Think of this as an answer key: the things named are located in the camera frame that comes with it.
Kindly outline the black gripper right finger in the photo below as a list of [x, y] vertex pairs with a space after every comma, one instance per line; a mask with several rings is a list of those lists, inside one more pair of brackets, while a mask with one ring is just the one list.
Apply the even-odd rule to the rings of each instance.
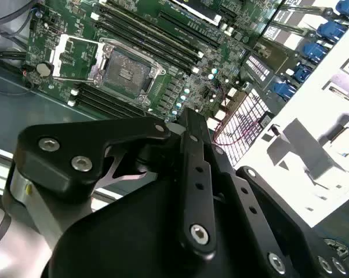
[[211, 160], [216, 190], [242, 228], [238, 255], [242, 277], [349, 277], [349, 267], [262, 176], [249, 166], [234, 170], [226, 154], [211, 143], [206, 120], [197, 116], [200, 137]]

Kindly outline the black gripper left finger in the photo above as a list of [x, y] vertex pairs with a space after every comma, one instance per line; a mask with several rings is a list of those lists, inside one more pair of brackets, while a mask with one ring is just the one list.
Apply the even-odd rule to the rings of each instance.
[[51, 248], [79, 220], [154, 182], [179, 193], [179, 240], [198, 258], [216, 252], [212, 178], [199, 114], [171, 131], [153, 117], [35, 125], [18, 136], [7, 189]]

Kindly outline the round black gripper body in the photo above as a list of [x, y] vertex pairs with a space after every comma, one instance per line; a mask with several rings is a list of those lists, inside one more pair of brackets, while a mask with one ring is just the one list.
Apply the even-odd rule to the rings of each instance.
[[267, 257], [256, 250], [241, 208], [231, 193], [232, 176], [214, 185], [216, 254], [206, 262], [179, 240], [179, 193], [154, 182], [79, 220], [60, 238], [45, 277], [271, 277]]

